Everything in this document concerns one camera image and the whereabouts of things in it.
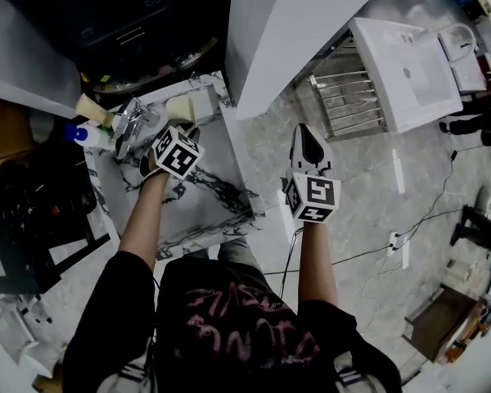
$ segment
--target tiled floor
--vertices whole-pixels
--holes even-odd
[[[298,95],[301,103],[296,93],[287,88],[267,113],[240,122],[268,208],[267,228],[248,236],[266,273],[283,271],[287,261],[290,242],[278,192],[280,177],[288,167],[292,131],[299,122],[320,125],[318,111],[305,85],[299,88]],[[410,229],[441,193],[451,170],[452,151],[478,144],[478,135],[447,136],[436,123],[401,135],[383,133],[332,142],[342,188],[340,209],[327,224],[331,261],[378,249],[387,244],[390,231]],[[403,195],[399,194],[395,177],[393,149],[402,162]],[[491,147],[459,153],[453,168],[433,214],[462,208],[466,203],[474,205],[480,187],[491,186]],[[401,338],[405,328],[403,317],[435,291],[448,260],[458,258],[470,264],[478,261],[478,271],[483,275],[488,272],[483,249],[465,241],[459,241],[454,248],[449,246],[459,217],[459,213],[453,213],[423,223],[410,242],[410,265],[406,270],[400,266],[401,254],[387,258],[385,251],[334,268],[340,307],[357,318],[358,330],[402,368],[404,375],[421,363],[422,357]],[[298,228],[299,223],[292,225]],[[299,257],[297,245],[290,269],[298,268]],[[275,292],[279,291],[281,280],[280,274],[268,276]],[[293,308],[298,303],[297,284],[298,274],[288,274],[284,301]],[[483,289],[481,285],[474,291],[480,293]]]

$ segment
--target sink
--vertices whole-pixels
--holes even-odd
[[[174,84],[140,97],[153,105],[187,94],[200,127],[205,154],[184,181],[171,177],[164,196],[158,259],[210,247],[261,229],[264,208],[238,133],[234,109],[220,73]],[[138,162],[157,130],[142,128],[133,150],[117,160],[113,151],[86,150],[86,161],[105,220],[124,232],[140,191]]]
[[[419,40],[424,28],[359,17],[349,27],[389,131],[403,133],[462,110],[437,37]]]

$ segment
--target bottle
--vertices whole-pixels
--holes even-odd
[[[95,147],[104,150],[114,150],[115,141],[99,128],[91,125],[65,125],[65,138],[74,141],[82,147]]]

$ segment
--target marble countertop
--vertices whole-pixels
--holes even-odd
[[[220,72],[202,75],[148,93],[149,105],[188,94],[205,154],[188,177],[169,180],[157,259],[180,256],[263,228],[263,202],[238,131],[234,108]],[[84,149],[103,220],[114,244],[124,231],[141,186],[138,162],[157,130],[142,127],[123,160],[114,153]]]

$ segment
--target black t-shirt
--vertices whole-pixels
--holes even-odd
[[[186,257],[167,264],[155,310],[152,273],[126,252],[107,263],[66,351],[64,391],[96,391],[155,328],[159,391],[335,391],[333,360],[346,351],[359,372],[401,391],[394,364],[334,305],[305,301],[297,315],[257,269]]]

